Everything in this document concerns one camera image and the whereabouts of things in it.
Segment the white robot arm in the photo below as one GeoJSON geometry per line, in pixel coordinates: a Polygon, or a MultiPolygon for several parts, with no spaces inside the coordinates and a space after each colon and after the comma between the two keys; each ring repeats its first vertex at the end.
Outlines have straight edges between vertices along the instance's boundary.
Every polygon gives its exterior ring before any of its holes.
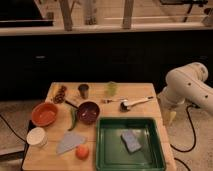
{"type": "Polygon", "coordinates": [[[167,73],[166,86],[157,95],[165,126],[172,123],[177,115],[175,109],[185,100],[213,115],[213,88],[205,84],[207,78],[207,67],[199,62],[172,69],[167,73]]]}

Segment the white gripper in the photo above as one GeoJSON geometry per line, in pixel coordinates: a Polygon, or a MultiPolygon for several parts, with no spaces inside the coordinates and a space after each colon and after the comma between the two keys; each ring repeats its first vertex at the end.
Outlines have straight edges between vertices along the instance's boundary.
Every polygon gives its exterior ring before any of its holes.
{"type": "Polygon", "coordinates": [[[161,113],[164,114],[164,124],[169,126],[177,114],[174,110],[183,103],[183,98],[165,92],[159,93],[157,98],[160,104],[161,113]]]}

